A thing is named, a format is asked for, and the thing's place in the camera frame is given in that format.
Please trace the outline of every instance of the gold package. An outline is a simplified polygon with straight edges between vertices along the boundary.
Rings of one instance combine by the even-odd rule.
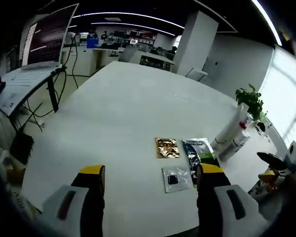
[[[178,144],[175,139],[156,137],[158,158],[178,158],[180,157]]]

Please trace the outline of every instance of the black ceiling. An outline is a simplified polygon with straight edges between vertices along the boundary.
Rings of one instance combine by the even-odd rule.
[[[273,33],[265,22],[260,12],[253,5],[251,0],[200,0],[205,6],[197,3],[196,0],[150,0],[150,1],[117,1],[117,0],[55,0],[47,7],[49,0],[32,1],[12,1],[10,4],[0,2],[0,48],[17,44],[20,40],[23,25],[30,18],[33,17],[40,9],[40,13],[49,13],[52,10],[59,9],[79,2],[79,8],[76,15],[87,14],[92,12],[131,12],[137,14],[149,15],[161,18],[178,25],[184,26],[189,14],[195,11],[202,11],[209,15],[219,23],[218,32],[234,32],[224,33],[255,40],[267,45],[274,45],[276,43]],[[294,29],[294,36],[296,39],[296,0],[290,0],[280,3],[275,0],[259,0],[263,7],[267,10],[271,19],[275,23],[275,27],[280,29]],[[88,31],[92,22],[105,22],[105,17],[109,15],[91,15],[74,18],[72,25],[77,25],[77,31]],[[170,32],[175,35],[180,35],[183,29],[164,23],[158,20],[127,15],[110,15],[110,17],[119,17],[123,23],[131,23],[137,25],[148,26]]]

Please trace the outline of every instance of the green leaves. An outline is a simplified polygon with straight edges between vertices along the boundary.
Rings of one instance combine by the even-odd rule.
[[[256,89],[253,85],[249,84],[249,87],[252,89],[251,92],[243,88],[236,90],[236,101],[238,105],[241,103],[247,104],[249,106],[248,113],[252,115],[253,120],[258,120],[263,105],[263,101],[260,100],[261,93],[256,93]]]

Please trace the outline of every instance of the person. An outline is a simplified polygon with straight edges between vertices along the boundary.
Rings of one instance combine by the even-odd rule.
[[[172,49],[171,50],[168,50],[167,52],[174,55],[174,54],[176,54],[177,49],[178,49],[177,47],[172,46]]]
[[[101,39],[102,40],[107,40],[107,38],[108,38],[107,31],[104,31],[104,33],[101,35]]]

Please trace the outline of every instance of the laptop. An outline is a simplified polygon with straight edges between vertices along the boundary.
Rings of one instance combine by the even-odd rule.
[[[57,69],[61,68],[62,48],[78,3],[54,11],[30,26],[22,67],[1,77],[5,88],[0,94],[0,110],[10,116]]]

